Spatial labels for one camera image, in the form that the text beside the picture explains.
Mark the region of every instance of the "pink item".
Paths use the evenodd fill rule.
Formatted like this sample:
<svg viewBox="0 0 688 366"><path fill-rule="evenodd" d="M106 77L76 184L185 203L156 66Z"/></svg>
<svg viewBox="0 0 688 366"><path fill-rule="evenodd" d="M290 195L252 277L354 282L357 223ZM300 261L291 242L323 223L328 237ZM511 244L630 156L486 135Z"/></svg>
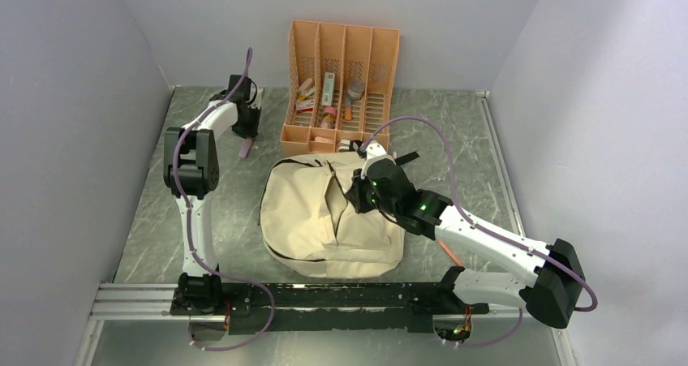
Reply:
<svg viewBox="0 0 688 366"><path fill-rule="evenodd" d="M328 139L327 137L322 137L322 136L316 136L313 141L318 142L318 143L326 143L326 144L334 144L334 140Z"/></svg>
<svg viewBox="0 0 688 366"><path fill-rule="evenodd" d="M335 121L337 121L337 108L332 106L325 107L325 110L323 110L323 119L320 122L320 127L333 129Z"/></svg>
<svg viewBox="0 0 688 366"><path fill-rule="evenodd" d="M241 149L239 150L239 157L242 159L246 159L246 157L248 157L248 152L251 151L252 145L253 145L253 138L247 137L243 141L243 145L241 146Z"/></svg>

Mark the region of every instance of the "backpack zipper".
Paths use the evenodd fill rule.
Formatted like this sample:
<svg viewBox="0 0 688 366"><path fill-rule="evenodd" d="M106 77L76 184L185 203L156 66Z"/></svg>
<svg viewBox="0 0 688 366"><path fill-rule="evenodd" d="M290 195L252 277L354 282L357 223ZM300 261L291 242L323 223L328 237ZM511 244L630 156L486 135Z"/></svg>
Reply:
<svg viewBox="0 0 688 366"><path fill-rule="evenodd" d="M278 256L278 257L280 257L280 258L282 258L282 259L287 259L287 260L289 260L289 261L301 261L301 262L324 262L324 261L326 261L326 259L296 259L296 258L290 258L290 257L288 257L288 256L284 256L283 254L281 254L281 253L275 251L275 249L274 249L272 246L270 246L269 244L265 243L265 245L268 246L268 248L270 249L270 251L273 252L273 254L275 254L276 256Z"/></svg>

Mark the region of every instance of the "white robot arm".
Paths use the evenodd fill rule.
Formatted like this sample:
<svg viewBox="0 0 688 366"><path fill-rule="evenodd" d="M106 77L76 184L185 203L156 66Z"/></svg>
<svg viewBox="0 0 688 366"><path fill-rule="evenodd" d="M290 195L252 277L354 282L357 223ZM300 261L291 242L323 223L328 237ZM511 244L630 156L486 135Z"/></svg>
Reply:
<svg viewBox="0 0 688 366"><path fill-rule="evenodd" d="M506 273L463 269L454 293L466 304L489 303L525 308L539 321L565 328L582 291L582 285L550 260L584 278L573 247L558 239L554 245L528 239L464 211L435 192L417 190L403 169L376 141L366 148L366 161L355 175L351 201L357 212L379 210L405 230L457 245L502 267ZM521 248L488 235L489 231L527 246ZM546 261L542 256L551 259Z"/></svg>
<svg viewBox="0 0 688 366"><path fill-rule="evenodd" d="M221 100L211 100L206 111L212 111L206 114L205 118L203 118L199 124L195 124L199 119L199 117L197 117L184 125L181 129L170 128L166 133L166 173L164 177L167 186L170 187L173 192L176 192L174 180L171 176L171 159L174 154L168 152L174 149L172 143L176 143L181 131L196 125L187 137L187 141L190 142L190 149L196 152L196 159L184 161L182 157L179 166L179 177L186 182L183 183L186 184L184 190L187 192L187 198L191 202L191 238L196 249L196 254L206 265L212 268L217 268L217 258L215 257L213 248L213 229L210 215L214 195L213 190L217 186L219 180L219 166L217 164L217 151L215 148L220 136L222 136L227 128L233 127L234 133L237 133L239 136L245 136L246 140L239 156L247 156L247 152L253 143L253 137L250 132L254 132L253 135L255 135L257 130L257 119L260 114L263 89L253 86L247 90L247 93L249 94L247 97L244 97L240 93L233 101L227 102L215 110L212 109L215 105L220 103ZM186 226L187 204L179 194L175 195L183 224L183 272L191 277L202 277L208 272L194 259L188 245Z"/></svg>

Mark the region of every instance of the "marble floor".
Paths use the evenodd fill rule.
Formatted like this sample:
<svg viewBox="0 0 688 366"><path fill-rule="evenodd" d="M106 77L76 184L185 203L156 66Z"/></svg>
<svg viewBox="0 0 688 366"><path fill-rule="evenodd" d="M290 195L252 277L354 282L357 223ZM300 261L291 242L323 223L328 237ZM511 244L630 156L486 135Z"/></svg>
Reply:
<svg viewBox="0 0 688 366"><path fill-rule="evenodd" d="M162 131L180 127L203 110L220 88L177 87ZM306 278L274 260L264 249L258 206L270 167L282 157L279 136L288 101L286 88L264 90L260 134L248 159L237 154L243 140L225 134L217 144L221 179L213 202L213 242L222 271L261 282L333 282ZM484 121L473 92L395 89L392 117L418 115L438 123L454 151L462 206L507 230L514 230L503 182L497 170ZM418 151L420 159L405 166L416 187L449 195L448 159L435 132L422 123L402 122L390 128L390 150L399 155ZM170 190L162 180L162 136L150 161L148 176L115 282L176 283L183 261L182 223ZM501 271L459 247L450 246L471 269ZM439 245L406 235L399 266L366 282L439 281L452 265Z"/></svg>

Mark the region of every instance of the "organizer compartment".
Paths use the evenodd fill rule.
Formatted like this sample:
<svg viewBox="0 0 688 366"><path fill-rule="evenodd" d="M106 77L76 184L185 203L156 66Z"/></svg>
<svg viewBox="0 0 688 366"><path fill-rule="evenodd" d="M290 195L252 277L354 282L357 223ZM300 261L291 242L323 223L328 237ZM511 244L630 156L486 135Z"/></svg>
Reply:
<svg viewBox="0 0 688 366"><path fill-rule="evenodd" d="M289 34L290 100L280 138L284 155L333 152L341 140L366 140L389 121L398 51L396 29L294 21ZM334 129L319 128L326 72L335 74L332 107L338 113ZM296 113L296 91L307 78L313 78L316 88L314 110ZM360 100L352 102L352 119L347 121L344 105L351 80L364 82L365 90ZM333 143L316 141L316 137ZM388 148L389 129L377 140Z"/></svg>

